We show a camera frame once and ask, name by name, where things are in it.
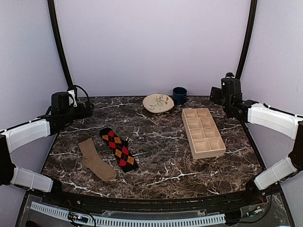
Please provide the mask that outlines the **wooden compartment tray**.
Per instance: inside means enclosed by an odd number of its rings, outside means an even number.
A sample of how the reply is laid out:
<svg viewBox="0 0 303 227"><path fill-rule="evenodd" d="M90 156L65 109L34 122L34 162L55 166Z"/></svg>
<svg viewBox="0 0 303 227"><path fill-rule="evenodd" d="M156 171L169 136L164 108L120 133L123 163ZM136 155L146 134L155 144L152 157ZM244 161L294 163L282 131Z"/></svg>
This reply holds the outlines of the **wooden compartment tray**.
<svg viewBox="0 0 303 227"><path fill-rule="evenodd" d="M209 109L183 109L182 120L193 159L224 155L226 147Z"/></svg>

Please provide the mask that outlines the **argyle black red orange sock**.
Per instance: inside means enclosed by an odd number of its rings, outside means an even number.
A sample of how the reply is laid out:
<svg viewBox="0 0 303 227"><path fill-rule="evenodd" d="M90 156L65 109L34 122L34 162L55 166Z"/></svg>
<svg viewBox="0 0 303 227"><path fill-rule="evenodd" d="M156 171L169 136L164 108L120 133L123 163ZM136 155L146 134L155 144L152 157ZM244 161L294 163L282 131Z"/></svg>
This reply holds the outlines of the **argyle black red orange sock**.
<svg viewBox="0 0 303 227"><path fill-rule="evenodd" d="M109 146L115 159L124 173L139 168L135 158L128 149L128 142L114 133L111 128L104 128L99 132L103 142Z"/></svg>

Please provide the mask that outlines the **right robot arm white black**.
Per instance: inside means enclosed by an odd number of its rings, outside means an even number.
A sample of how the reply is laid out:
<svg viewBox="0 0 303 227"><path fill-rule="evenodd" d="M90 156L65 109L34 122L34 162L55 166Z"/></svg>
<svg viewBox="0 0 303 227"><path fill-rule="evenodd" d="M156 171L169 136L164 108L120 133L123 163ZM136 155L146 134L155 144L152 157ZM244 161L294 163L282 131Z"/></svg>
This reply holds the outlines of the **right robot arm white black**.
<svg viewBox="0 0 303 227"><path fill-rule="evenodd" d="M228 118L260 125L294 140L293 149L285 158L255 176L248 184L249 189L242 194L241 200L246 205L252 205L259 199L260 191L303 170L303 118L253 100L243 101L241 93L224 92L222 88L213 87L210 100L222 106Z"/></svg>

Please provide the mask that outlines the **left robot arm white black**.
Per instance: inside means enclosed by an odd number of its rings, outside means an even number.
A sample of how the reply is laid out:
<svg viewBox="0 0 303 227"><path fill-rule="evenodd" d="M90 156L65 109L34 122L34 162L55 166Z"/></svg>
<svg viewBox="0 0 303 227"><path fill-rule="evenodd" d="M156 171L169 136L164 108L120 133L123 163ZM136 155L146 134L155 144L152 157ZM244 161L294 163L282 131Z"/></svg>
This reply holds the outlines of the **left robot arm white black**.
<svg viewBox="0 0 303 227"><path fill-rule="evenodd" d="M63 206L67 196L58 188L61 183L48 176L21 168L12 163L10 154L36 140L55 135L75 120L91 117L94 105L89 101L77 106L50 106L46 114L19 126L0 131L0 184L26 187L48 193L56 206Z"/></svg>

